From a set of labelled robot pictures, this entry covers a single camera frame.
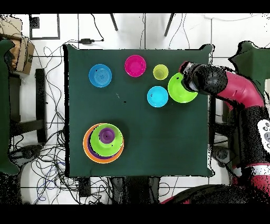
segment purple bowl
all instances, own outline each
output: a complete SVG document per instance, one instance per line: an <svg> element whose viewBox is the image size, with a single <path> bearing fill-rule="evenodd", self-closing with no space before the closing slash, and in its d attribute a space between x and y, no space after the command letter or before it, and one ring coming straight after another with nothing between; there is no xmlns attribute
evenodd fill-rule
<svg viewBox="0 0 270 224"><path fill-rule="evenodd" d="M114 156L117 154L117 153L115 153L115 154L112 155L112 156L106 156L106 157L97 154L97 153L92 149L92 147L90 146L90 143L89 143L89 142L90 142L90 138L91 138L92 133L93 133L93 132L90 133L90 135L89 135L89 137L88 137L88 139L87 139L87 147L88 147L89 152L90 152L94 157L99 158L99 159L101 159L101 160L105 160L105 159L107 159L107 158L114 157Z"/></svg>
<svg viewBox="0 0 270 224"><path fill-rule="evenodd" d="M99 132L99 139L104 144L109 144L114 140L114 131L111 128L104 128Z"/></svg>

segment pink bowl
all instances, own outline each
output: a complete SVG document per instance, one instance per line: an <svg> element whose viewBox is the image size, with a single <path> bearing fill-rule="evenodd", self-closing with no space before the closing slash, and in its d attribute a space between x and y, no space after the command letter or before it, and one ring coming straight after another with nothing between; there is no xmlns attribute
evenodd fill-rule
<svg viewBox="0 0 270 224"><path fill-rule="evenodd" d="M139 77L146 70L146 61L142 56L132 55L126 59L124 69L130 76Z"/></svg>

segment table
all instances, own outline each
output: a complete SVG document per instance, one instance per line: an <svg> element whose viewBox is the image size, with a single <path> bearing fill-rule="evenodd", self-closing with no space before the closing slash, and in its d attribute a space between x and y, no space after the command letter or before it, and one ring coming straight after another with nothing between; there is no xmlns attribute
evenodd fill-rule
<svg viewBox="0 0 270 224"><path fill-rule="evenodd" d="M153 86L167 89L169 79L186 60L208 64L213 47L199 50L78 50L64 45L67 173L74 176L210 176L207 168L207 96L180 104L170 97L161 108L147 102ZM145 73L130 77L124 70L127 57L139 54L146 60ZM92 66L103 63L112 71L105 88L89 82ZM153 68L165 64L169 76L156 80ZM116 125L124 136L121 156L109 164L98 164L85 154L82 141L94 124Z"/></svg>

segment small yellow-green bowl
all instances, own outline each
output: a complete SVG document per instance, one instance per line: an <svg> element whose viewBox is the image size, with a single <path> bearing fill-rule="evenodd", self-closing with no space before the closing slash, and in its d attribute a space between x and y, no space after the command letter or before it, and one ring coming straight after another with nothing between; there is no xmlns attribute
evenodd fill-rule
<svg viewBox="0 0 270 224"><path fill-rule="evenodd" d="M153 74L157 80L163 80L167 78L169 70L164 64L158 64L154 67Z"/></svg>

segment blue bowl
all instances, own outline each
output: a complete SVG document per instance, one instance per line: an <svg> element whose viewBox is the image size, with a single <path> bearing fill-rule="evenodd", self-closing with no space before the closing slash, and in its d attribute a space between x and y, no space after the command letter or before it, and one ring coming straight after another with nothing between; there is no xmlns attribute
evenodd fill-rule
<svg viewBox="0 0 270 224"><path fill-rule="evenodd" d="M111 70L104 64L96 64L89 71L89 80L96 87L106 87L112 80Z"/></svg>
<svg viewBox="0 0 270 224"><path fill-rule="evenodd" d="M168 92L161 86L154 86L147 93L147 101L153 107L163 107L168 98Z"/></svg>

